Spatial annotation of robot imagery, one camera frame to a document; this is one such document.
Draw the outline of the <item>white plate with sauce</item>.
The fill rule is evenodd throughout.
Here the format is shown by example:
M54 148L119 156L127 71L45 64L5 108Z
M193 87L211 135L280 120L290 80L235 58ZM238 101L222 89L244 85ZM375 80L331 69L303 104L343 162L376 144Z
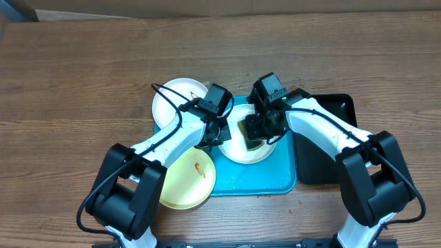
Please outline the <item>white plate with sauce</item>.
M239 122L243 121L248 114L253 113L253 105L241 104L234 106L232 113L227 118L231 139L224 141L219 149L228 159L234 162L241 164L257 163L267 158L276 147L276 144L266 144L265 140L248 141L245 138L245 130L239 127Z

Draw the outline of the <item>yellow plate with sauce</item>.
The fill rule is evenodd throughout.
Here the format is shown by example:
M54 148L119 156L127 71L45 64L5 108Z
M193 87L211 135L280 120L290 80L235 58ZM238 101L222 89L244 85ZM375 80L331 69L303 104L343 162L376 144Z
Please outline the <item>yellow plate with sauce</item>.
M171 209L191 209L209 197L215 182L213 160L203 150L192 147L167 170L159 202Z

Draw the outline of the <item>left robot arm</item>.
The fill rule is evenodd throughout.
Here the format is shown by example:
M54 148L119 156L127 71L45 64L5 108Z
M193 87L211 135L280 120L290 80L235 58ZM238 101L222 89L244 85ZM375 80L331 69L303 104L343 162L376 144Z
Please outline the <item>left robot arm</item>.
M193 100L176 107L174 119L147 140L107 151L91 192L81 203L119 247L155 247L150 231L168 168L192 147L229 140L226 104Z

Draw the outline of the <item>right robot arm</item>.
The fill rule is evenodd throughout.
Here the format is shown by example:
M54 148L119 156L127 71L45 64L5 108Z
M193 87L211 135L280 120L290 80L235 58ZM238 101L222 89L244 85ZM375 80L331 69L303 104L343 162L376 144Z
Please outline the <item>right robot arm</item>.
M301 89L254 87L247 102L256 111L245 119L250 140L270 140L291 130L334 159L349 215L331 247L379 247L382 230L398 223L395 215L422 198L392 134L360 130Z

